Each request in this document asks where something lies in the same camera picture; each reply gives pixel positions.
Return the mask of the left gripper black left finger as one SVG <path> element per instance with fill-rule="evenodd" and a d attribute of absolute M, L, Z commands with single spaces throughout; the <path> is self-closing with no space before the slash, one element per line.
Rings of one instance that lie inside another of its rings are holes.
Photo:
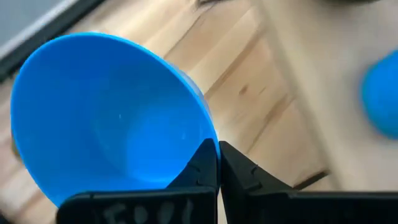
<path fill-rule="evenodd" d="M 62 203 L 56 224 L 217 224 L 216 144 L 204 140 L 161 190 L 85 192 Z"/>

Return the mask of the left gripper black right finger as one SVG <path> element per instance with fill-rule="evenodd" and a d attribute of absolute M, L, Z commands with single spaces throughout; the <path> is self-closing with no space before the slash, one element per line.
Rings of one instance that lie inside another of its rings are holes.
<path fill-rule="evenodd" d="M 228 224 L 398 224 L 398 192 L 296 190 L 220 142 Z"/>

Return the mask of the blue plastic mini bowl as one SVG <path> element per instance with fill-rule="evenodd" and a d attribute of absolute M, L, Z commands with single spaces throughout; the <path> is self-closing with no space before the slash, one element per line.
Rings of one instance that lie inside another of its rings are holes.
<path fill-rule="evenodd" d="M 369 67 L 361 85 L 361 99 L 372 126 L 398 139 L 398 49 Z"/>
<path fill-rule="evenodd" d="M 24 165 L 56 206 L 93 191 L 163 189 L 205 139 L 217 140 L 196 84 L 129 40 L 53 39 L 24 62 L 11 93 Z"/>

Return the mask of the black metal table frame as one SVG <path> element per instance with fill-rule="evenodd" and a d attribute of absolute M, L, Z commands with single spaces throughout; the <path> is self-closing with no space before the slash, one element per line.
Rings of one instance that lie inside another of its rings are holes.
<path fill-rule="evenodd" d="M 0 0 L 0 83 L 105 0 Z"/>

